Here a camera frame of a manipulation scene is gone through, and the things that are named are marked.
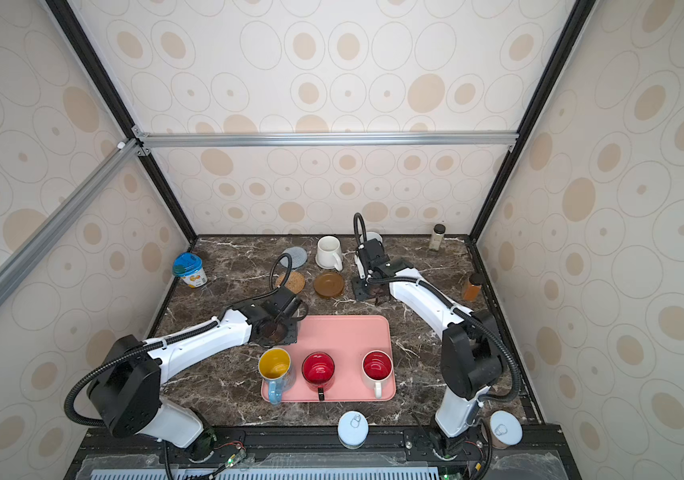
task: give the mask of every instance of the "blue mug handle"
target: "blue mug handle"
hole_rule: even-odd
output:
[[[280,397],[283,396],[283,388],[278,388],[278,380],[270,380],[267,383],[267,398],[273,405],[280,404]]]

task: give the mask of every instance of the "wall with circle pattern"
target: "wall with circle pattern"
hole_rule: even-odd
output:
[[[0,480],[59,480],[86,427],[65,396],[113,342],[145,338],[187,241],[142,173],[118,172],[0,307]],[[85,393],[81,414],[97,416]]]
[[[198,234],[467,234],[507,145],[156,148]]]
[[[0,266],[122,135],[35,0],[0,0]]]
[[[572,0],[71,0],[147,132],[516,130]]]
[[[601,2],[481,238],[583,478],[684,480],[684,0]]]

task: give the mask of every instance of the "wall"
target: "wall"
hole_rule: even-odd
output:
[[[684,1],[598,5],[481,254],[583,478],[684,478]]]
[[[515,130],[572,2],[78,0],[148,132]]]
[[[199,234],[469,232],[506,145],[157,148]]]
[[[122,138],[34,0],[0,0],[0,265]]]
[[[65,396],[116,338],[145,337],[171,284],[187,242],[140,172],[130,160],[0,307],[0,480],[62,478],[86,434]]]

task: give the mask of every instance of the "brown coaster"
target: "brown coaster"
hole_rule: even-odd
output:
[[[286,274],[279,276],[276,285],[280,285],[280,283],[283,282],[283,278],[285,276]],[[286,288],[288,288],[294,293],[299,293],[304,288],[304,283],[304,275],[300,274],[299,272],[291,272],[291,274],[289,275],[289,281],[286,282]]]
[[[313,287],[323,298],[333,298],[344,292],[344,278],[335,272],[326,272],[316,277]]]

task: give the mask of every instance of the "tray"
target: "tray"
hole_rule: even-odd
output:
[[[313,352],[326,352],[334,359],[334,382],[326,389],[327,402],[386,402],[395,396],[395,376],[382,385],[382,398],[366,388],[360,376],[363,356],[382,350],[393,357],[389,323],[381,315],[308,315],[298,322],[297,342],[284,345],[291,355],[297,381],[283,392],[283,402],[317,402],[318,391],[302,377],[302,362]],[[262,398],[267,400],[267,384],[262,381]]]

